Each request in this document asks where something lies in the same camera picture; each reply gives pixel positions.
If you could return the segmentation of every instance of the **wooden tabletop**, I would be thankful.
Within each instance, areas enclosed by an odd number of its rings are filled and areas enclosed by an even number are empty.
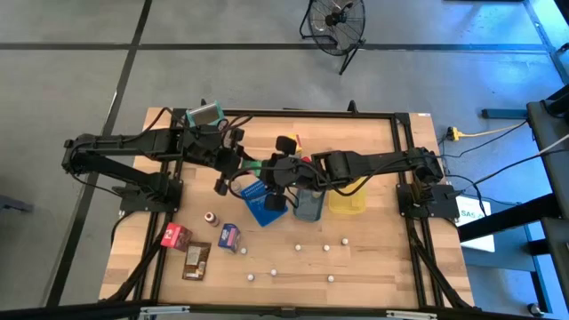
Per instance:
[[[160,108],[150,108],[145,126]],[[410,114],[418,147],[438,153],[429,114]],[[156,128],[168,127],[164,113]],[[388,120],[347,118],[255,117],[244,125],[242,145],[255,158],[275,152],[278,135],[299,134],[303,155],[326,150],[354,150],[360,154],[392,152]],[[399,128],[405,149],[403,128]],[[160,164],[139,156],[134,167],[159,171]],[[289,210],[265,228],[259,226],[245,203],[213,191],[219,174],[212,169],[184,164],[183,199],[174,222],[193,231],[193,241],[212,243],[203,281],[182,280],[185,253],[169,249],[164,264],[160,303],[195,303],[255,306],[417,308],[413,267],[405,221],[398,214],[396,174],[372,178],[367,184],[366,210],[358,215],[331,213],[327,207],[318,222],[297,220]],[[242,180],[244,187],[253,176]],[[234,223],[242,232],[241,247],[248,253],[232,254],[217,246],[221,225],[204,221],[214,212],[221,223]],[[136,212],[118,227],[100,297],[113,294],[140,260],[148,225],[148,212]],[[446,220],[430,219],[437,265],[460,296],[473,303],[456,228]],[[342,246],[346,237],[349,245]],[[294,246],[302,245],[296,252]],[[323,251],[324,244],[331,247]],[[144,297],[149,296],[154,262],[148,269]],[[278,272],[273,277],[270,270]],[[427,298],[433,304],[429,272],[422,266]],[[247,280],[254,274],[255,280]],[[333,275],[335,281],[327,282]]]

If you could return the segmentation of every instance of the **electric fan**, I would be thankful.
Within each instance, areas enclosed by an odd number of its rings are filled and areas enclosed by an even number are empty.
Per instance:
[[[306,19],[309,20],[310,36],[302,34]],[[364,28],[364,0],[309,0],[309,8],[299,31],[302,39],[312,38],[323,52],[346,56],[340,69],[341,75],[365,43],[362,38]]]

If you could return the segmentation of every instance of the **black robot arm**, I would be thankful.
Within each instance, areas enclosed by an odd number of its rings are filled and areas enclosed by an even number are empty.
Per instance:
[[[220,172],[214,190],[225,196],[228,184],[239,174],[246,173],[247,168],[239,168],[243,167],[243,160],[252,160],[238,143],[243,139],[244,131],[240,128],[230,129],[206,124],[193,128],[184,125],[169,129],[147,129],[133,136],[83,134],[65,142],[62,166],[73,175],[98,172],[126,182],[125,187],[113,188],[123,198],[121,210],[175,211],[180,206],[181,181],[171,179],[163,172],[136,170],[108,156],[146,156],[156,161],[181,159],[213,168]],[[291,156],[296,149],[294,140],[278,137],[276,149],[281,152],[261,162],[263,169],[259,176],[270,193],[270,201],[267,201],[269,209],[284,206],[283,193],[288,187],[334,190],[343,196],[350,196],[373,175],[413,171],[422,185],[435,184],[444,176],[435,154],[425,148],[368,156],[354,151],[329,151],[312,155],[310,162]],[[362,177],[368,178],[351,193],[340,190]],[[421,188],[411,190],[412,199],[421,198]]]

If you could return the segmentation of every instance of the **concrete floor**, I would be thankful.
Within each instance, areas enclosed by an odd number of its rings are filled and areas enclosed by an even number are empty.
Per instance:
[[[569,41],[553,1],[532,4],[552,43]],[[142,0],[4,0],[0,43],[130,43],[142,5]],[[304,0],[155,1],[142,43],[301,43],[305,5]],[[541,43],[520,3],[376,0],[366,2],[366,12],[368,44]],[[82,132],[100,132],[125,55],[0,50],[0,194],[36,207],[0,214],[0,309],[43,304],[80,189],[60,168],[62,144]],[[517,122],[486,121],[478,116],[480,109],[522,108],[563,85],[545,52],[361,51],[344,76],[337,75],[340,65],[340,58],[320,51],[139,51],[114,133],[138,132],[147,107],[191,108],[201,98],[218,100],[224,108],[314,110],[344,110],[353,99],[366,111],[429,112],[439,135],[449,125],[479,132]],[[458,154],[481,142],[447,143],[446,152]],[[449,160],[449,167],[475,179],[535,152],[525,127]],[[100,179],[100,184],[114,182]],[[485,196],[512,202],[550,192],[539,161],[480,188]],[[62,303],[96,301],[117,207],[117,199],[95,192]],[[525,305],[535,302],[526,273],[469,267],[469,274],[483,309],[526,315]],[[522,293],[514,293],[520,288]],[[563,297],[554,298],[554,316],[566,316]]]

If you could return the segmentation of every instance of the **red box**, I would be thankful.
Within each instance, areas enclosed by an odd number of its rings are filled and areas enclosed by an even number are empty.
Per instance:
[[[183,226],[177,225],[175,223],[168,223],[166,226],[166,231],[162,237],[162,246],[180,250],[185,252],[188,250],[189,240],[192,237],[192,232]]]

